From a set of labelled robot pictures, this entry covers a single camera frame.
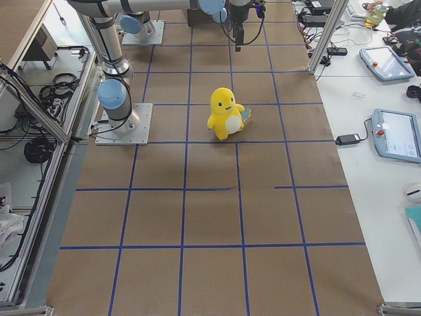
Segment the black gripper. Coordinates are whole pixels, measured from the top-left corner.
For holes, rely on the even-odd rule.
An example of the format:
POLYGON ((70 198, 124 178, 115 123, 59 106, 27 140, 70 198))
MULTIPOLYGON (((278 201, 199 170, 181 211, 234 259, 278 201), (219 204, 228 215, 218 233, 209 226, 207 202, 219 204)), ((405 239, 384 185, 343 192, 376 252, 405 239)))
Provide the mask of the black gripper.
POLYGON ((228 8, 233 23, 233 37, 235 41, 235 52, 241 51, 244 41, 243 22, 249 17, 249 10, 255 9, 257 17, 263 19, 265 16, 265 0, 231 0, 228 1, 228 8))

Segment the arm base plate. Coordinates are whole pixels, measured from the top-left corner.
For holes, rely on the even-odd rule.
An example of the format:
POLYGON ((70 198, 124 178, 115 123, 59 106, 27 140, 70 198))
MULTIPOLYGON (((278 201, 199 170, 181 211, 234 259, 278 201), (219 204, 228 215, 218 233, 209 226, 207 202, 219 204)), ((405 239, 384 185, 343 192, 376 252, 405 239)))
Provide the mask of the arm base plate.
POLYGON ((101 119, 107 122, 99 125, 95 143, 97 145, 147 145, 152 111, 152 103, 133 103, 132 114, 121 125, 121 122, 109 120, 106 111, 103 110, 101 119))
POLYGON ((120 23, 124 30, 122 44, 125 46, 160 45, 163 40, 164 21, 150 20, 146 23, 126 19, 120 23))

